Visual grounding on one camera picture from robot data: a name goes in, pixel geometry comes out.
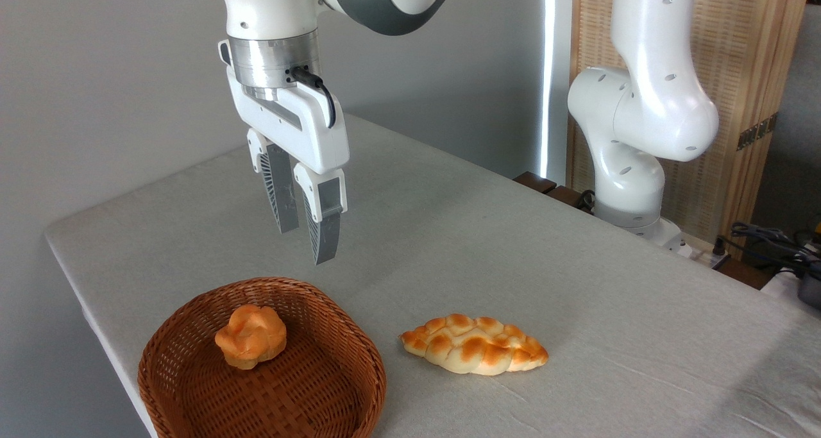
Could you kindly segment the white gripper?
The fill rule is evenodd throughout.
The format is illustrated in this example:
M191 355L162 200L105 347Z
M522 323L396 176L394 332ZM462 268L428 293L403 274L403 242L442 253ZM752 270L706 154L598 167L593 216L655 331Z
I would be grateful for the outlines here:
M276 100L260 100L244 93L232 67L226 67L226 76L237 113L252 127L247 132L250 160L263 176L280 232L299 227L292 155L300 162L294 175L304 192L314 263L328 262L336 257L341 214L347 211L346 180L340 168L347 164L350 149L340 102L332 98L336 120L328 126L330 107L322 90L297 83L278 89Z

